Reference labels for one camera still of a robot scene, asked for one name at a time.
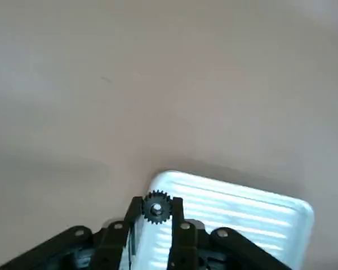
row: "black gear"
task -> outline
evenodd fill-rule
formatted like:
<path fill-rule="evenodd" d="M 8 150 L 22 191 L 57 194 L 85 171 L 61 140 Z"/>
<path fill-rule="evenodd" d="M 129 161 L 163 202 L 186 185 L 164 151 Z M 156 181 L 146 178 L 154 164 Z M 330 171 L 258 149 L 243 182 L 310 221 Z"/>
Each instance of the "black gear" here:
<path fill-rule="evenodd" d="M 171 199 L 163 191 L 152 191 L 143 200 L 143 215 L 149 222 L 165 222 L 171 215 Z"/>

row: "beige surface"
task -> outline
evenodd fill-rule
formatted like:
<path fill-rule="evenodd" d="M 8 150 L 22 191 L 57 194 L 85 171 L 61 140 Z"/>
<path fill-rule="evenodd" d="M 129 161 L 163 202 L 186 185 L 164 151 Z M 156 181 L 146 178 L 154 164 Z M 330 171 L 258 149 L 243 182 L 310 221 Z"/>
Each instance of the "beige surface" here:
<path fill-rule="evenodd" d="M 0 263 L 166 168 L 309 201 L 338 269 L 338 0 L 0 0 Z"/>

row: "screw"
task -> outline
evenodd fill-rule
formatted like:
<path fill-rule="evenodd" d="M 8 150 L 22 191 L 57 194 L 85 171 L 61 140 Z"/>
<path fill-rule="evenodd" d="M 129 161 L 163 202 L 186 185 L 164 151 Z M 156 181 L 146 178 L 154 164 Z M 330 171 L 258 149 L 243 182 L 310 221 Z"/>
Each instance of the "screw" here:
<path fill-rule="evenodd" d="M 190 228 L 190 224 L 187 222 L 184 222 L 180 225 L 180 228 L 182 228 L 183 230 L 187 230 Z"/>
<path fill-rule="evenodd" d="M 122 223 L 117 223 L 114 225 L 114 229 L 121 229 L 123 228 L 123 224 Z"/>
<path fill-rule="evenodd" d="M 219 237 L 227 237 L 228 236 L 228 233 L 226 232 L 226 230 L 223 230 L 223 229 L 219 229 L 216 233 L 219 235 Z"/>
<path fill-rule="evenodd" d="M 84 234 L 84 231 L 82 229 L 79 229 L 75 232 L 75 236 L 82 236 Z"/>

